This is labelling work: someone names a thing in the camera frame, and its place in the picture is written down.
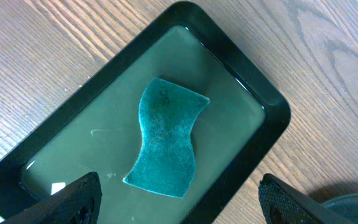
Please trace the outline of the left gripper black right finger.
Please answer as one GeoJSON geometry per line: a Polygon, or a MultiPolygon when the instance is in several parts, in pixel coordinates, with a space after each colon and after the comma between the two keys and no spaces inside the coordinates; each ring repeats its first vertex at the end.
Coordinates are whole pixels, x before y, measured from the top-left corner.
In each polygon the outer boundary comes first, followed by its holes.
{"type": "Polygon", "coordinates": [[[350,223],[272,174],[259,184],[259,202],[267,223],[350,223]]]}

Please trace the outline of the green and yellow sponge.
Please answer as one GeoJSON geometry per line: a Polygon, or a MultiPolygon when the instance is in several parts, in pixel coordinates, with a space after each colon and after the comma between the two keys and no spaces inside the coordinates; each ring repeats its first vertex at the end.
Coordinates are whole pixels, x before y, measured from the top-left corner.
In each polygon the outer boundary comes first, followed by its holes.
{"type": "Polygon", "coordinates": [[[154,78],[139,102],[142,145],[125,184],[167,197],[183,198],[195,176],[191,132],[209,98],[154,78]]]}

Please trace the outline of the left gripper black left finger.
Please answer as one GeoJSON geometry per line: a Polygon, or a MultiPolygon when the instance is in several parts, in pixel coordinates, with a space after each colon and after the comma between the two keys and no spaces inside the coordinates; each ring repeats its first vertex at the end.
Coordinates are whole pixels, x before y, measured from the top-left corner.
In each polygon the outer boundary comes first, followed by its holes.
{"type": "Polygon", "coordinates": [[[101,199],[99,175],[89,172],[1,224],[96,224],[101,199]]]}

